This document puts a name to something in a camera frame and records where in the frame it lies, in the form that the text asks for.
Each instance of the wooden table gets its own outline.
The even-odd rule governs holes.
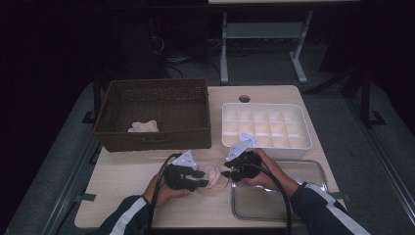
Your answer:
[[[218,86],[209,87],[209,108],[212,146],[210,149],[192,150],[198,164],[221,162],[228,148],[221,143],[221,110],[225,103],[239,102],[241,95],[251,97],[251,103],[296,104],[302,107],[311,135],[312,148],[303,156],[321,164],[327,177],[330,192],[339,192],[332,170],[324,155],[304,102],[295,86]],[[98,227],[130,196],[144,192],[150,179],[165,159],[174,153],[187,150],[155,150],[109,153],[102,149],[86,194],[96,195],[93,202],[82,201],[75,218],[81,228]],[[157,228],[232,228],[232,227],[285,227],[285,222],[240,220],[231,210],[231,184],[211,195],[198,192],[156,209],[153,227]]]

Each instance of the basket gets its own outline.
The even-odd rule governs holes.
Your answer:
[[[127,132],[155,120],[159,132]],[[109,152],[208,149],[208,87],[203,78],[112,81],[94,127]]]

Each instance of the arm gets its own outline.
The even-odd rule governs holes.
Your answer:
[[[281,182],[294,212],[301,217],[309,234],[369,234],[329,194],[314,184],[305,182],[299,185],[274,160],[266,156],[263,150],[255,151],[262,158],[262,167],[268,168]],[[244,179],[244,182],[278,190],[274,182],[262,172],[253,179]]]
[[[150,203],[152,202],[158,174],[156,174],[142,196],[130,196],[124,199],[103,224],[90,235],[129,235],[140,234],[141,228],[147,224],[150,215]],[[189,190],[172,190],[163,184],[156,202],[156,207],[161,207],[170,199],[180,198],[190,194]]]

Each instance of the wire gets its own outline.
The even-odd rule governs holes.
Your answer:
[[[156,183],[156,187],[155,187],[155,192],[153,193],[152,202],[150,203],[150,217],[149,217],[149,222],[147,223],[147,229],[150,229],[152,227],[153,216],[154,216],[154,212],[155,212],[155,208],[156,208],[157,197],[158,197],[159,191],[162,187],[161,181],[162,181],[162,178],[164,177],[164,171],[167,167],[167,163],[168,163],[168,161],[170,161],[171,158],[173,158],[173,157],[177,158],[178,156],[180,156],[180,155],[177,155],[177,154],[170,155],[164,161],[164,164],[162,164],[162,166],[160,168],[159,177],[157,179],[157,183]]]
[[[244,164],[244,165],[253,166],[253,167],[259,169],[264,174],[268,175],[268,177],[270,177],[272,179],[272,181],[274,181],[274,183],[278,186],[278,188],[280,188],[281,193],[283,195],[284,203],[285,203],[285,206],[286,206],[286,211],[287,211],[287,234],[291,235],[292,219],[291,219],[290,201],[288,200],[288,195],[287,195],[286,191],[284,190],[284,187],[282,186],[281,182],[270,171],[268,171],[268,170],[266,170],[266,169],[264,169],[264,168],[262,168],[258,165],[255,165],[255,164]]]

